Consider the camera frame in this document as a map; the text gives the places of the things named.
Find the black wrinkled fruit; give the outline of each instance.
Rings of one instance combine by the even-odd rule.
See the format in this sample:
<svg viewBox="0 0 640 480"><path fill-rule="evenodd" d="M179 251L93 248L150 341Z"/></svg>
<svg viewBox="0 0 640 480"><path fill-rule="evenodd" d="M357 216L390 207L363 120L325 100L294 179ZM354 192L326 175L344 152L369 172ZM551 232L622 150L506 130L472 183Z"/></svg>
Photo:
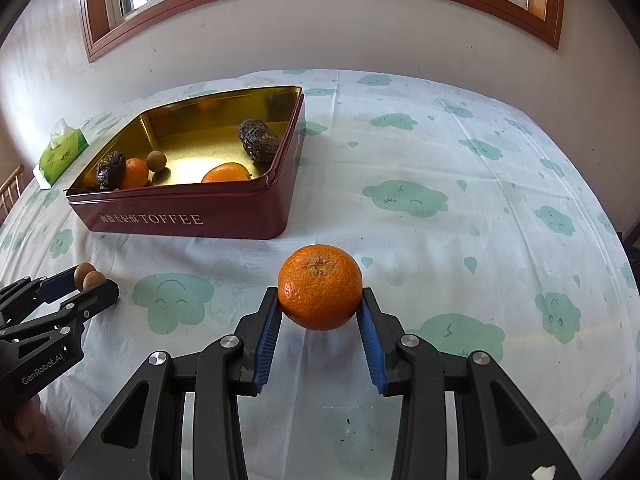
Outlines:
<svg viewBox="0 0 640 480"><path fill-rule="evenodd" d="M124 153L107 153L95 168L95 177L101 189L116 189L124 178L124 168L127 158Z"/></svg>
<svg viewBox="0 0 640 480"><path fill-rule="evenodd" d="M238 137L254 162L273 162L280 138L258 119L247 119L238 126Z"/></svg>

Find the metal screw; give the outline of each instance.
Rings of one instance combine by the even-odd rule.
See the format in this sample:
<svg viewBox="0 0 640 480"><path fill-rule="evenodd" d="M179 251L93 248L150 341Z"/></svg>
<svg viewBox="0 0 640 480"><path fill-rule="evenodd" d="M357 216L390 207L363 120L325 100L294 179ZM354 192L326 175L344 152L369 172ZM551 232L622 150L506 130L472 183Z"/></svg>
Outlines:
<svg viewBox="0 0 640 480"><path fill-rule="evenodd" d="M418 346L420 344L420 340L413 334L404 334L400 338L400 342L404 346L409 346L410 348L412 348L414 346Z"/></svg>
<svg viewBox="0 0 640 480"><path fill-rule="evenodd" d="M149 356L149 362L153 365L161 365L166 361L166 354L164 352L153 352Z"/></svg>
<svg viewBox="0 0 640 480"><path fill-rule="evenodd" d="M239 342L240 342L240 340L236 336L234 336L234 335L225 335L220 340L220 346L223 346L224 348L233 348Z"/></svg>
<svg viewBox="0 0 640 480"><path fill-rule="evenodd" d="M489 361L491 361L489 354L485 354L484 352L475 352L472 359L477 365L487 365Z"/></svg>

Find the human hand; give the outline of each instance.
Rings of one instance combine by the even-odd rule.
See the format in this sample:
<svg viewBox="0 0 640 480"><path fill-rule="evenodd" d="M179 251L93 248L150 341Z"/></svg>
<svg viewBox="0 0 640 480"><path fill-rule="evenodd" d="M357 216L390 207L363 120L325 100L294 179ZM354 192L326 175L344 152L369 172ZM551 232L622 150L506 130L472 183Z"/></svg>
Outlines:
<svg viewBox="0 0 640 480"><path fill-rule="evenodd" d="M12 434L11 440L19 453L51 453L53 438L47 427L47 419L40 411L39 396L28 400L15 411L14 425L17 434Z"/></svg>

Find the table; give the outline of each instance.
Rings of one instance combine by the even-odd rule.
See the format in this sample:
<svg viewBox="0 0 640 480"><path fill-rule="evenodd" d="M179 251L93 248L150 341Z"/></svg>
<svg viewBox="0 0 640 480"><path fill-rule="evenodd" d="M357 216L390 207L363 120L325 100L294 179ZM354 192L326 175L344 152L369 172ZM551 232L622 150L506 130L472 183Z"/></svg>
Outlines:
<svg viewBox="0 0 640 480"><path fill-rule="evenodd" d="M303 86L307 120L278 238L99 234L72 212L63 189L141 111L274 84ZM600 477L635 427L636 283L598 200L524 113L428 80L284 70L159 92L82 130L89 148L53 189L32 182L0 234L3 284L90 261L120 285L119 304L86 327L84 360L42 393L63 463L151 352L196 352L232 332L286 257L316 242L351 253L408 332L498 359L585 480ZM159 283L185 291L178 316L148 300L175 301ZM399 407L370 384L354 319L325 333L284 319L269 383L240 399L250 478L388 479ZM185 479L190 427L187 417Z"/></svg>

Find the green tissue package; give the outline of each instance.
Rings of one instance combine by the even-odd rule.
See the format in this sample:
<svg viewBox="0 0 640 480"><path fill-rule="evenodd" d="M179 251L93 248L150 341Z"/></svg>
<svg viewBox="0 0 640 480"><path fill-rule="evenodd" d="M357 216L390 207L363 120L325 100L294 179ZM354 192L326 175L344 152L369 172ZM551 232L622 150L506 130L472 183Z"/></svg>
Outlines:
<svg viewBox="0 0 640 480"><path fill-rule="evenodd" d="M38 164L33 168L40 189L50 189L88 146L82 131L60 119L53 127L49 144Z"/></svg>

